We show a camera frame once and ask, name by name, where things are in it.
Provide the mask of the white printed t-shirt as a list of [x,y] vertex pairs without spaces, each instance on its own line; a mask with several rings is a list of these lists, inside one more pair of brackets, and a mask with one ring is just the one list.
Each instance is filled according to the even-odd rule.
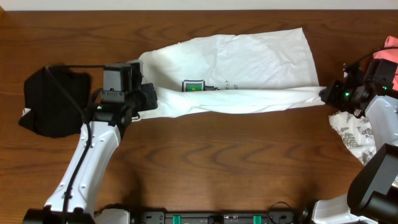
[[143,53],[158,107],[142,119],[265,113],[318,106],[321,90],[302,29],[198,37]]

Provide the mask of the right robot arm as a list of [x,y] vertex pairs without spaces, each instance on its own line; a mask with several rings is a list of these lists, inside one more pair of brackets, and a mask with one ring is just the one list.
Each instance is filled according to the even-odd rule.
[[397,92],[393,79],[397,64],[371,61],[366,73],[358,64],[345,68],[344,81],[322,90],[321,100],[355,117],[367,118],[373,129],[376,153],[352,181],[348,193],[319,200],[307,212],[309,223],[397,224]]

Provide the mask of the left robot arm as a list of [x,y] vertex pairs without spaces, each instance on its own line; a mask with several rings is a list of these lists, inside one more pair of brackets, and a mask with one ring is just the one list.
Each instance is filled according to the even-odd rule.
[[158,107],[152,83],[143,83],[141,60],[103,65],[103,87],[81,112],[80,141],[68,168],[42,209],[30,208],[23,222],[35,223],[133,223],[131,209],[110,205],[100,212],[95,203],[100,184],[126,128],[140,120],[142,111]]

